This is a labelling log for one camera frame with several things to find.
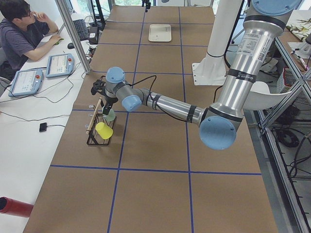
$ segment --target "wooden stick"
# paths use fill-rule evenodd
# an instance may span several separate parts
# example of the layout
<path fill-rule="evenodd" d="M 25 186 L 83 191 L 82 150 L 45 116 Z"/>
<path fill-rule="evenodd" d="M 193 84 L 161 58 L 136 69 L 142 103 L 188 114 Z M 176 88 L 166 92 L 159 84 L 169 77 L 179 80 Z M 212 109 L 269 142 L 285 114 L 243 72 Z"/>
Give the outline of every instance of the wooden stick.
<path fill-rule="evenodd" d="M 94 119 L 96 117 L 96 114 L 97 114 L 97 111 L 98 111 L 98 108 L 99 106 L 101 105 L 101 102 L 103 101 L 102 97 L 99 98 L 98 102 L 97 102 L 97 105 L 96 105 L 96 108 L 94 110 L 94 114 L 92 116 L 92 119 L 91 119 L 91 122 L 89 123 L 88 125 L 88 128 L 86 130 L 86 133 L 89 134 L 89 132 L 91 131 L 91 128 L 93 127 L 93 124 L 94 124 Z"/>

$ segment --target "yellow cup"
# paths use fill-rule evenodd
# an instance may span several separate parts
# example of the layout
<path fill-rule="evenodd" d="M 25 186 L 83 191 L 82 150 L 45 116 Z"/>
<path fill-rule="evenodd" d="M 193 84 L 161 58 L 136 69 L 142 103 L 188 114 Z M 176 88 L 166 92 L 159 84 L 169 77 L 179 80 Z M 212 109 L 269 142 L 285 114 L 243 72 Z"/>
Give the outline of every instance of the yellow cup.
<path fill-rule="evenodd" d="M 113 134 L 113 129 L 103 122 L 99 122 L 95 126 L 95 130 L 97 131 L 97 133 L 101 136 L 103 140 L 109 139 Z"/>

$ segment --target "tablet screen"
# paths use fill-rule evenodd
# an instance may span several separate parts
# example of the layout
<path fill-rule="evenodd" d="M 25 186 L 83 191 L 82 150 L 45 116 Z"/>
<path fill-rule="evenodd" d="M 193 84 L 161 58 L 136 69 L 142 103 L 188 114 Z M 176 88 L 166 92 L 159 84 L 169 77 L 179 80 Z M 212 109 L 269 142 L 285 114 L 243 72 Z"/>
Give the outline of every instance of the tablet screen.
<path fill-rule="evenodd" d="M 67 55 L 53 56 L 51 58 L 49 74 L 62 74 L 66 72 Z"/>
<path fill-rule="evenodd" d="M 15 81 L 13 94 L 30 92 L 33 89 L 36 70 L 20 72 Z"/>

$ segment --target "man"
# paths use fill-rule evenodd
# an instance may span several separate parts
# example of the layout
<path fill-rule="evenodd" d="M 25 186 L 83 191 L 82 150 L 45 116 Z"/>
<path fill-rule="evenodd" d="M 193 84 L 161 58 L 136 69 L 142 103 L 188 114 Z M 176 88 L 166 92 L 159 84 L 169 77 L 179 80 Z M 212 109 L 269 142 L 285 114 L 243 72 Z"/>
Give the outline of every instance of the man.
<path fill-rule="evenodd" d="M 6 57 L 14 70 L 19 70 L 30 58 L 38 61 L 61 37 L 53 35 L 37 48 L 44 35 L 58 31 L 57 25 L 43 12 L 31 11 L 24 0 L 0 0 L 5 17 L 0 23 L 0 38 Z"/>

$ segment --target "blue joint cap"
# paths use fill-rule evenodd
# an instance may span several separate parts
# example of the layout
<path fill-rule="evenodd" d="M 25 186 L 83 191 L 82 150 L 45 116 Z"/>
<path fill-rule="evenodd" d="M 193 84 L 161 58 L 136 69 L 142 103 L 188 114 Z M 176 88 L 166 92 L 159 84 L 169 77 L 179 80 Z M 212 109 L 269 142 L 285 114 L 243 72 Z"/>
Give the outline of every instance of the blue joint cap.
<path fill-rule="evenodd" d="M 125 97 L 122 100 L 122 106 L 128 112 L 132 112 L 132 111 L 135 111 L 136 109 L 138 109 L 139 106 L 141 106 L 141 100 L 140 100 L 140 98 L 138 96 L 131 95 L 131 96 Z"/>
<path fill-rule="evenodd" d="M 123 69 L 120 67 L 111 67 L 107 71 L 106 80 L 110 83 L 120 83 L 125 79 Z"/>
<path fill-rule="evenodd" d="M 221 116 L 210 116 L 200 125 L 202 142 L 214 150 L 229 148 L 235 141 L 237 131 L 233 124 Z"/>
<path fill-rule="evenodd" d="M 281 16 L 294 10 L 300 0 L 252 0 L 256 11 L 264 16 Z"/>

